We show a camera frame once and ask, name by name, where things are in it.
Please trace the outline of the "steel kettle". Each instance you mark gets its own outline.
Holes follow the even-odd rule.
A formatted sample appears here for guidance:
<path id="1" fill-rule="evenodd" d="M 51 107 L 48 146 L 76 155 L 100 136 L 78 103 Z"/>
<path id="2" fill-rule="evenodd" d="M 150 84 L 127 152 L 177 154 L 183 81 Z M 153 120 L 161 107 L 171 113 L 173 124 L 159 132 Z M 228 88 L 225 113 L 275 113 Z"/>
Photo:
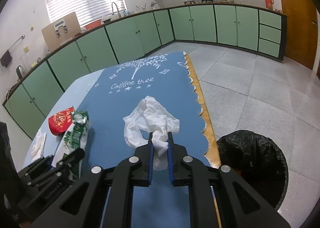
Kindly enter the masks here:
<path id="1" fill-rule="evenodd" d="M 24 67 L 19 65 L 17 68 L 16 68 L 16 74 L 18 76 L 18 78 L 21 80 L 22 78 L 25 77 L 25 75 L 27 74 L 27 72 L 25 71 Z"/>

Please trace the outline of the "orange wooden door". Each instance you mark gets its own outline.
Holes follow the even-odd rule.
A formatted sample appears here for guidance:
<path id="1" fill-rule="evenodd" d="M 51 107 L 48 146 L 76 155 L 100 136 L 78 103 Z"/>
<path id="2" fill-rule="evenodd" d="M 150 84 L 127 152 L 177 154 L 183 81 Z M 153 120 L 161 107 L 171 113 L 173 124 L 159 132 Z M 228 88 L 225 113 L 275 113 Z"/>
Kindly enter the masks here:
<path id="1" fill-rule="evenodd" d="M 312 0 L 281 0 L 287 17 L 285 56 L 312 69 L 317 50 L 317 11 Z"/>

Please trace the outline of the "green white milk carton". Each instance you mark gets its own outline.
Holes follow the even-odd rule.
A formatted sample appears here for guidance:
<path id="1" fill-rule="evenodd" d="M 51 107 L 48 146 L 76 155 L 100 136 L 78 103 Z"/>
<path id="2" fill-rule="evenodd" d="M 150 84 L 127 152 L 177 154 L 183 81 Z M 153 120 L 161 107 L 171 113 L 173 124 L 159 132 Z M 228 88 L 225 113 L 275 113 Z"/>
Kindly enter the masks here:
<path id="1" fill-rule="evenodd" d="M 89 114 L 86 110 L 72 112 L 72 123 L 64 133 L 54 154 L 52 167 L 78 148 L 85 150 L 89 130 Z"/>

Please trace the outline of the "black lined trash bin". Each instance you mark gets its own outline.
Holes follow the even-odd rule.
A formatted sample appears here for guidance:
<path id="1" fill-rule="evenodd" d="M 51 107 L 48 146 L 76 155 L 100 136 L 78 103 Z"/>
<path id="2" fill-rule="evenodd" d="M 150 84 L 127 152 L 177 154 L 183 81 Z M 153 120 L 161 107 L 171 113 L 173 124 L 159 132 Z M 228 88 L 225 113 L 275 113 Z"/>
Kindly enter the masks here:
<path id="1" fill-rule="evenodd" d="M 249 130 L 236 130 L 217 141 L 220 161 L 250 184 L 276 210 L 289 183 L 286 158 L 276 143 Z"/>

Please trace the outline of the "red snack packet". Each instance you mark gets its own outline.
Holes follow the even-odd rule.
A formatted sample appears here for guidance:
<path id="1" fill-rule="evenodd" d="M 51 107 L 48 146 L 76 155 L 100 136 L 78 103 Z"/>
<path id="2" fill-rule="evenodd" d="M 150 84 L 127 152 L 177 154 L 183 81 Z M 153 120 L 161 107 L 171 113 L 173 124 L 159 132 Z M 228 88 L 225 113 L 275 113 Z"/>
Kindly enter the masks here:
<path id="1" fill-rule="evenodd" d="M 48 119 L 49 130 L 54 136 L 65 133 L 65 131 L 69 128 L 72 123 L 73 112 L 75 112 L 74 107 L 69 107 L 53 114 Z"/>

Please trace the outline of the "red plastic basin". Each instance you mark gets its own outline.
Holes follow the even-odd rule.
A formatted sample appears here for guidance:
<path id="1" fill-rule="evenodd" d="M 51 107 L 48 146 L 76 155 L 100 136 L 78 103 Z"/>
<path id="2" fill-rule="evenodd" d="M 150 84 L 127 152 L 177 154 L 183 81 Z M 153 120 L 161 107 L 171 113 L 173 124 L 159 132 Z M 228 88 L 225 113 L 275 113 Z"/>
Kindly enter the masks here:
<path id="1" fill-rule="evenodd" d="M 97 28 L 99 26 L 101 26 L 101 19 L 97 19 L 96 21 L 93 21 L 93 22 L 85 25 L 84 28 L 86 30 L 91 30 L 91 29 Z"/>

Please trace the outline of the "blue coffee tree table mat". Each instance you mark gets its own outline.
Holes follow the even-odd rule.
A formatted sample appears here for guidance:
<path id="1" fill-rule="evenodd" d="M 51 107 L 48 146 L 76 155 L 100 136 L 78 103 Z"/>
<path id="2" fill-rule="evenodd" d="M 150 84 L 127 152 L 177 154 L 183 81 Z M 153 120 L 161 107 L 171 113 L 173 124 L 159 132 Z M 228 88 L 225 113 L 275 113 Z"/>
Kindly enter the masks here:
<path id="1" fill-rule="evenodd" d="M 110 168 L 134 154 L 154 133 L 152 183 L 133 192 L 132 227 L 189 227 L 187 187 L 170 183 L 168 133 L 208 165 L 207 124 L 182 51 L 106 68 L 79 106 L 89 115 L 82 173 Z"/>

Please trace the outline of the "red thermos flask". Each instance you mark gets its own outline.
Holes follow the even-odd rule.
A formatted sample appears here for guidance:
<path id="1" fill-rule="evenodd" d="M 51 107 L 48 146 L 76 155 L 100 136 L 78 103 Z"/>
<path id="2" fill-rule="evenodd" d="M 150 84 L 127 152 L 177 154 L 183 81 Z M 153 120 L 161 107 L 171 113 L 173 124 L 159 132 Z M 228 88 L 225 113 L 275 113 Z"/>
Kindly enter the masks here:
<path id="1" fill-rule="evenodd" d="M 273 10 L 274 0 L 265 0 L 265 5 L 268 10 Z"/>

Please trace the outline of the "dark hanging towel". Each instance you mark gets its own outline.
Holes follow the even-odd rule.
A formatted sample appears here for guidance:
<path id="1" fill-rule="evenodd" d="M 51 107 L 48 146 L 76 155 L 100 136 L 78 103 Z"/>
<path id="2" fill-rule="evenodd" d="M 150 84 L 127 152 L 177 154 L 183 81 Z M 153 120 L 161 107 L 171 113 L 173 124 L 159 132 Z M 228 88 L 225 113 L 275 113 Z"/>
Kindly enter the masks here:
<path id="1" fill-rule="evenodd" d="M 7 50 L 1 57 L 1 66 L 7 68 L 11 62 L 12 62 L 12 56 L 10 54 L 10 51 Z"/>

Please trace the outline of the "brown cardboard box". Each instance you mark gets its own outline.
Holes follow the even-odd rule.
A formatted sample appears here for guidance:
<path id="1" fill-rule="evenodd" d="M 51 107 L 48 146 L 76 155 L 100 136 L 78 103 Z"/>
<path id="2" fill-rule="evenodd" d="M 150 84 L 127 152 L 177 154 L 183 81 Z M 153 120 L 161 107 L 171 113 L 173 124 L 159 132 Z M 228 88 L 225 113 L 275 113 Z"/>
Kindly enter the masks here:
<path id="1" fill-rule="evenodd" d="M 52 52 L 81 34 L 80 24 L 75 12 L 54 21 L 41 30 L 49 52 Z"/>

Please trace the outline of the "white plastic bag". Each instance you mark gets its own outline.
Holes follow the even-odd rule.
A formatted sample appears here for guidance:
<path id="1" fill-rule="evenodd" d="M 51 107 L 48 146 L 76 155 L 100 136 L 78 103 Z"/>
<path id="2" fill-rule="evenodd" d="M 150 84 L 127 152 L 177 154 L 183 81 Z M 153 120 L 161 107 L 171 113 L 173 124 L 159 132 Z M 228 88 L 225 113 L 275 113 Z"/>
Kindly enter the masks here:
<path id="1" fill-rule="evenodd" d="M 154 97 L 146 96 L 133 112 L 123 118 L 125 122 L 124 139 L 128 146 L 136 149 L 146 145 L 148 139 L 143 138 L 142 131 L 152 133 L 152 144 L 155 152 L 153 169 L 162 171 L 168 167 L 169 133 L 177 134 L 180 120 L 170 114 Z"/>

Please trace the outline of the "green lower kitchen cabinets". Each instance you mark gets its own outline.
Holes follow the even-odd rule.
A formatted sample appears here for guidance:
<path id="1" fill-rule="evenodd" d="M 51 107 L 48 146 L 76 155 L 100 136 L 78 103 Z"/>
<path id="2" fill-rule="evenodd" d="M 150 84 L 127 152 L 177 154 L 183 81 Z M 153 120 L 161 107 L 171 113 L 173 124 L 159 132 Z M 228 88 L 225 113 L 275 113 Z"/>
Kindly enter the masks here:
<path id="1" fill-rule="evenodd" d="M 276 61 L 286 48 L 287 17 L 247 5 L 194 4 L 116 19 L 54 49 L 7 93 L 4 109 L 34 138 L 78 78 L 143 58 L 174 42 L 231 47 Z"/>

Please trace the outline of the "wall towel rail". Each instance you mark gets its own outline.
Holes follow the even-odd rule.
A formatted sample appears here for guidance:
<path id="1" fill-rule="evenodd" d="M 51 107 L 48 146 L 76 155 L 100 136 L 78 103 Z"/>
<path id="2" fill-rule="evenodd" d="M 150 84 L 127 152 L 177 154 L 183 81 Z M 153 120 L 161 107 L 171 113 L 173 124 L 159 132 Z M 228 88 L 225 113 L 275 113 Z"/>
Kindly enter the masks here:
<path id="1" fill-rule="evenodd" d="M 20 36 L 9 48 L 8 50 L 10 50 L 15 44 L 17 44 L 19 41 L 25 39 L 25 34 L 23 34 L 22 36 Z"/>

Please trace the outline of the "chrome sink faucet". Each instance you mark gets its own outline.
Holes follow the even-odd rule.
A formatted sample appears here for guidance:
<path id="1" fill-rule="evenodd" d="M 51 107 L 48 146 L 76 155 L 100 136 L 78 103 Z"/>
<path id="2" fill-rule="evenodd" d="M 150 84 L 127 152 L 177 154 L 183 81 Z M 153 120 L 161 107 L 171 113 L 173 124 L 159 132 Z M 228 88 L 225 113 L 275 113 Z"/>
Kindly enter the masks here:
<path id="1" fill-rule="evenodd" d="M 112 16 L 116 15 L 118 18 L 121 18 L 119 8 L 115 2 L 111 3 L 111 8 L 112 8 Z"/>

